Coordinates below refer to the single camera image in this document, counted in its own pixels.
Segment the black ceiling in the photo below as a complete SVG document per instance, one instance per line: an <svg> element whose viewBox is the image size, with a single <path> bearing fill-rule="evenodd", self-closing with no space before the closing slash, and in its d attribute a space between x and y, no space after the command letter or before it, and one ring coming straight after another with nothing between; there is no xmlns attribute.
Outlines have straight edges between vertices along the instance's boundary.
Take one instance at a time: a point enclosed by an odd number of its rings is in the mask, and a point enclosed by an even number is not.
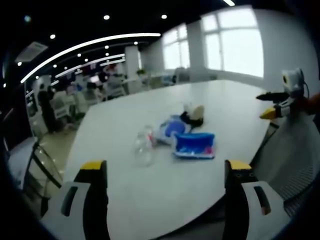
<svg viewBox="0 0 320 240"><path fill-rule="evenodd" d="M238 5L250 4L254 8L272 9L288 12L281 0L233 0ZM181 23L190 23L199 19L205 13L227 8L223 0L138 0L138 1L71 1L32 2L22 1L10 3L9 17L4 22L5 31L10 32L4 39L6 52L4 55L5 79L7 90L19 85L20 80L34 67L53 55L86 41L97 38L131 33L164 33ZM28 15L31 21L25 22ZM139 42L139 48L144 48L157 37L125 38L96 43L73 51L58 58L52 64L43 67L37 74L56 75L68 68L109 55L121 54L124 46ZM30 43L37 41L48 46L34 60L18 67L14 62L19 53Z"/></svg>

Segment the ceiling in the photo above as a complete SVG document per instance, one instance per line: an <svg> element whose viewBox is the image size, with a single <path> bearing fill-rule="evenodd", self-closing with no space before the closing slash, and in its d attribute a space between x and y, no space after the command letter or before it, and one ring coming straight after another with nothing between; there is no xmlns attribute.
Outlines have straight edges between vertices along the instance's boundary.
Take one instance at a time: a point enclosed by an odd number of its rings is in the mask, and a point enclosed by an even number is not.
<svg viewBox="0 0 320 240"><path fill-rule="evenodd" d="M288 12L281 0L233 0L236 6L250 4L254 8L272 9ZM55 54L90 40L131 33L160 33L168 31L181 23L191 23L205 13L229 7L222 0L138 0L138 1L85 1L77 2L39 2L13 1L10 17L6 19L6 51L4 53L6 91L13 90L20 80L37 65ZM110 40L68 53L45 67L37 75L56 75L64 71L64 67L74 67L89 61L103 58L108 52L110 56L124 53L124 47L138 41L140 49L157 40L158 37L139 37ZM39 42L48 48L31 62L17 66L15 62L19 53L32 42Z"/></svg>

